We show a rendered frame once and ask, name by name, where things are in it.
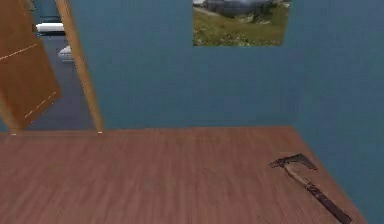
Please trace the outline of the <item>white rounded object beyond doorway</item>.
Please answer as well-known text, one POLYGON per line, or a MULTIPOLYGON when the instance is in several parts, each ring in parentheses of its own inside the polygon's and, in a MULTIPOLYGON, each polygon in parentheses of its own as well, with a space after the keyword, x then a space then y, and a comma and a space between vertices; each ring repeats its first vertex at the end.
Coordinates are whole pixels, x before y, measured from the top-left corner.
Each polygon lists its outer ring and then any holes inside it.
POLYGON ((72 61, 72 51, 70 46, 66 46, 58 52, 58 57, 61 61, 72 61))

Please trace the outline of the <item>brown wooden room door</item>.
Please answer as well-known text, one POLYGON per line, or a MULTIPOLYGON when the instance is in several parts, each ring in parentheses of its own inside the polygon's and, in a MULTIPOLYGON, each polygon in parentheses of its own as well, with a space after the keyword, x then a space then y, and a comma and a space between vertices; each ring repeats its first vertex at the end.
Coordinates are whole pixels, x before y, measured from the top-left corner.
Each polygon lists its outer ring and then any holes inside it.
POLYGON ((0 0, 0 118, 17 133, 62 97, 28 0, 0 0))

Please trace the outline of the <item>landscape picture on wall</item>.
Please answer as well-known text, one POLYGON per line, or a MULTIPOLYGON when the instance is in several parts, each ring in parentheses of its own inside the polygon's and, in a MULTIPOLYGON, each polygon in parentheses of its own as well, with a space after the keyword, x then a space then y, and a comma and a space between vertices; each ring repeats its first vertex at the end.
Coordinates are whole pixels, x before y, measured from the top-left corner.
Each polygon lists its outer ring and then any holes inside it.
POLYGON ((195 47, 281 46, 293 0, 192 0, 195 47))

